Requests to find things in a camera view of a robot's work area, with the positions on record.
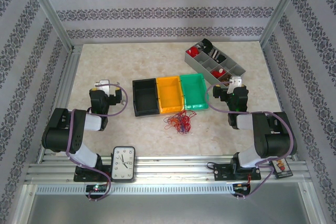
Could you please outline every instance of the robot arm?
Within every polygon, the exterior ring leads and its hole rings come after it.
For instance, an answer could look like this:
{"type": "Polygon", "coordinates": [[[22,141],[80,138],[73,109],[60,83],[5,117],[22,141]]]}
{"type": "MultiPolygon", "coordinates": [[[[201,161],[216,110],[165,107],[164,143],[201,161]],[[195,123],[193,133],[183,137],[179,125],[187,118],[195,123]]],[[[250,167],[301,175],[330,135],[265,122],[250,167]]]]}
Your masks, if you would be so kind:
{"type": "MultiPolygon", "coordinates": [[[[56,108],[42,137],[42,145],[45,149],[53,152],[65,152],[69,139],[70,114],[67,109],[56,108]]],[[[88,149],[84,143],[84,130],[101,130],[102,118],[96,115],[87,114],[85,110],[76,110],[74,113],[74,127],[69,154],[75,161],[89,166],[96,167],[99,155],[88,149]]]]}
{"type": "MultiPolygon", "coordinates": [[[[108,85],[109,83],[109,80],[101,80],[95,83],[95,86],[108,85]]],[[[115,95],[110,95],[109,86],[95,87],[89,91],[89,95],[91,99],[89,110],[97,115],[89,114],[85,110],[74,110],[74,123],[68,155],[81,165],[110,174],[111,166],[103,165],[101,157],[88,149],[82,140],[84,130],[103,131],[106,128],[108,118],[103,115],[108,114],[110,105],[121,102],[121,90],[116,89],[115,95]]],[[[70,118],[71,111],[61,108],[54,110],[42,137],[42,145],[45,149],[50,149],[53,152],[66,152],[70,134],[70,118]]],[[[104,177],[92,170],[76,166],[74,181],[99,182],[104,181],[104,177]]]]}
{"type": "MultiPolygon", "coordinates": [[[[225,88],[215,86],[213,96],[225,101],[230,111],[247,111],[246,86],[241,84],[240,77],[233,77],[230,85],[225,88]]],[[[274,113],[283,119],[290,127],[285,112],[274,113]]],[[[258,169],[255,167],[260,161],[272,157],[281,157],[287,153],[290,147],[289,134],[281,122],[274,116],[264,113],[253,114],[228,114],[229,125],[236,130],[253,130],[254,145],[249,149],[236,153],[230,165],[217,165],[217,180],[261,179],[258,169]]],[[[297,150],[296,140],[292,152],[297,150]]]]}

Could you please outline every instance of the beige tabletop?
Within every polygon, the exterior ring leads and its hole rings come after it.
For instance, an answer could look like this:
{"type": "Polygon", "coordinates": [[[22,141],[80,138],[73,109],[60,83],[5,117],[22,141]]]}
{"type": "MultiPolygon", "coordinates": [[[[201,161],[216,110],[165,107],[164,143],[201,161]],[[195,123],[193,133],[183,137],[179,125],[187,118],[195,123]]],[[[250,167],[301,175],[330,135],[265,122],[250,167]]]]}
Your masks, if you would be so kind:
{"type": "MultiPolygon", "coordinates": [[[[107,156],[115,146],[134,146],[138,156],[225,155],[250,147],[252,131],[234,130],[227,115],[212,109],[196,111],[191,130],[181,135],[165,130],[167,114],[134,116],[132,80],[195,73],[184,62],[185,50],[195,43],[141,43],[84,45],[72,88],[68,109],[90,107],[89,90],[96,81],[119,82],[129,96],[129,104],[118,116],[109,118],[103,132],[85,131],[83,142],[94,152],[107,156]]],[[[249,90],[248,111],[280,111],[279,103],[259,42],[215,42],[221,51],[240,64],[246,73],[243,84],[249,90]]],[[[210,103],[227,110],[225,102],[210,95],[210,103]]],[[[122,105],[110,106],[115,113],[122,105]]]]}

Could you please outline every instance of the clock face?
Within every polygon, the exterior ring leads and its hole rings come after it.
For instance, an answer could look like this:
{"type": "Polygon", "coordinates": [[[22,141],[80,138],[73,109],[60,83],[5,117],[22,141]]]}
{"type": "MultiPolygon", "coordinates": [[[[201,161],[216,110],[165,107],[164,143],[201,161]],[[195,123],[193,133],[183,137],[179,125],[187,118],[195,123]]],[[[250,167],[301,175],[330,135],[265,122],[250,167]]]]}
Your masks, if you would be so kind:
{"type": "Polygon", "coordinates": [[[134,147],[115,147],[113,150],[112,179],[133,180],[134,160],[134,147]]]}

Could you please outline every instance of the patterned wallpaper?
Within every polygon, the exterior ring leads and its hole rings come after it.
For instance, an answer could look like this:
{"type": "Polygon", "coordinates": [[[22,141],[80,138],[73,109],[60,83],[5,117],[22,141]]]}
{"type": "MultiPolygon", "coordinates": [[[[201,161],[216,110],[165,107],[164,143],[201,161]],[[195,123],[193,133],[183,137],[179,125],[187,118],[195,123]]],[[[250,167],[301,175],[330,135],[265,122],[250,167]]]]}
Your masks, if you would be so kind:
{"type": "Polygon", "coordinates": [[[335,0],[291,0],[264,48],[328,223],[336,223],[335,7],[335,0]]]}
{"type": "Polygon", "coordinates": [[[72,41],[258,40],[279,0],[50,0],[72,41]]]}
{"type": "Polygon", "coordinates": [[[0,0],[0,223],[10,223],[67,52],[37,0],[0,0]]]}

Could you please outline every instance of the tangled rubber bands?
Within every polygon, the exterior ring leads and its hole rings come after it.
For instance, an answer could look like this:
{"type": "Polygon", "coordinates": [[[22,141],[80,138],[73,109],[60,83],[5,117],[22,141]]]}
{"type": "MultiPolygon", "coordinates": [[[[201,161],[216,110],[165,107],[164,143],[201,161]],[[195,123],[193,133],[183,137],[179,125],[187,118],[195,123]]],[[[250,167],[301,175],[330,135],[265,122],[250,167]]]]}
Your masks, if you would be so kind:
{"type": "Polygon", "coordinates": [[[178,133],[187,134],[191,129],[190,118],[192,118],[195,115],[196,112],[194,111],[183,110],[176,115],[169,116],[163,119],[163,121],[168,124],[165,126],[165,129],[168,130],[171,127],[175,127],[178,133]]]}

